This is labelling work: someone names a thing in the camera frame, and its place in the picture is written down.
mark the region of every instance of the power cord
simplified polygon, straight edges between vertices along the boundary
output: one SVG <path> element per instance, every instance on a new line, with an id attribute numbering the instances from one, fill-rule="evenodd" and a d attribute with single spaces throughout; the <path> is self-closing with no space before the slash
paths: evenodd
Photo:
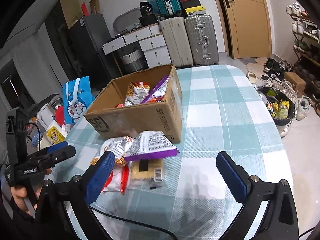
<path id="1" fill-rule="evenodd" d="M 117 217 L 117 216 L 113 216 L 113 215 L 110 215 L 110 214 L 107 214 L 105 212 L 102 212 L 94 207 L 90 207 L 92 210 L 102 214 L 102 215 L 105 215 L 107 217 L 110 217 L 110 218 L 114 218 L 114 219 L 118 219 L 118 220 L 121 220 L 121 221 L 124 221 L 124 222 L 129 222 L 129 223 L 132 223 L 132 224 L 136 224 L 138 226 L 142 226 L 142 227 L 146 227 L 146 228 L 151 228 L 151 229 L 154 229 L 154 230 L 158 230 L 158 231 L 161 231 L 161 232 L 164 232 L 168 235 L 170 235 L 174 240 L 178 240 L 178 238 L 175 236 L 174 233 L 168 231 L 168 230 L 165 230 L 163 228 L 159 228 L 159 227 L 155 227 L 155 226 L 152 226 L 152 225 L 148 225 L 148 224 L 145 224 L 145 223 L 140 223 L 140 222 L 137 222 L 137 221 L 133 221 L 133 220 L 130 220 L 130 219 L 125 219 L 125 218 L 121 218 L 121 217 Z"/>
<path id="2" fill-rule="evenodd" d="M 26 123 L 26 125 L 28 125 L 28 124 L 32 124 L 32 125 L 34 125 L 35 127 L 37 127 L 37 129 L 38 129 L 38 134 L 39 134 L 39 150 L 41 149 L 40 148 L 40 129 L 39 129 L 39 127 L 34 123 L 34 122 L 27 122 Z"/>
<path id="3" fill-rule="evenodd" d="M 309 233 L 310 231 L 312 231 L 313 229 L 315 229 L 316 227 L 313 227 L 313 228 L 310 228 L 308 231 L 305 231 L 303 234 L 301 234 L 300 236 L 299 236 L 299 238 L 300 237 L 303 237 L 305 234 L 307 234 L 307 233 Z"/>

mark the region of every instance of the human hand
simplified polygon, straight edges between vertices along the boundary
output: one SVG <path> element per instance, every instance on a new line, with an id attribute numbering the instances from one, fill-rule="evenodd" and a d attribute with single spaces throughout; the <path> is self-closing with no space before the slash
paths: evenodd
<path id="1" fill-rule="evenodd" d="M 46 170 L 46 175 L 51 173 L 51 169 Z M 39 198 L 42 186 L 36 191 L 36 196 Z M 27 196 L 27 190 L 25 187 L 22 186 L 15 186 L 11 188 L 11 194 L 17 206 L 26 212 L 27 214 L 31 215 L 30 210 L 28 209 L 26 203 L 24 202 L 24 198 Z"/>

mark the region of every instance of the door lock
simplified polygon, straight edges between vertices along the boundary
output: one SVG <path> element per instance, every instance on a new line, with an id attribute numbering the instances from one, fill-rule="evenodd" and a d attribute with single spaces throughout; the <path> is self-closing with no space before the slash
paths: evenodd
<path id="1" fill-rule="evenodd" d="M 226 1 L 226 5 L 227 5 L 227 8 L 230 8 L 230 4 L 229 4 L 229 1 L 235 1 L 235 0 L 225 0 Z"/>

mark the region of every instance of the metal screw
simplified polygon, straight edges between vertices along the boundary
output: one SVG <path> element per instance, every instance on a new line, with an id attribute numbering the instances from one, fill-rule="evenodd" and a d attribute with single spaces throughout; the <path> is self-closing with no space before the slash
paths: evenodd
<path id="1" fill-rule="evenodd" d="M 45 186 L 49 186 L 51 184 L 51 179 L 47 179 L 44 181 Z"/>
<path id="2" fill-rule="evenodd" d="M 252 175 L 251 176 L 251 179 L 254 181 L 254 182 L 258 182 L 260 179 L 257 175 Z"/>
<path id="3" fill-rule="evenodd" d="M 72 180 L 73 180 L 74 182 L 77 182 L 77 181 L 81 180 L 81 175 L 75 175 L 75 176 L 73 176 Z"/>
<path id="4" fill-rule="evenodd" d="M 284 185 L 284 186 L 289 185 L 288 181 L 285 180 L 285 179 L 281 179 L 281 183 L 282 183 L 282 185 Z"/>

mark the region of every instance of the doraemon face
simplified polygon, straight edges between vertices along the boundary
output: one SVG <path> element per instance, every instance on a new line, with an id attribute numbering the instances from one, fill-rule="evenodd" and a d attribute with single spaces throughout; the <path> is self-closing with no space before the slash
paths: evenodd
<path id="1" fill-rule="evenodd" d="M 69 115 L 75 119 L 75 122 L 84 114 L 87 110 L 87 106 L 81 98 L 77 98 L 73 105 L 68 105 Z"/>

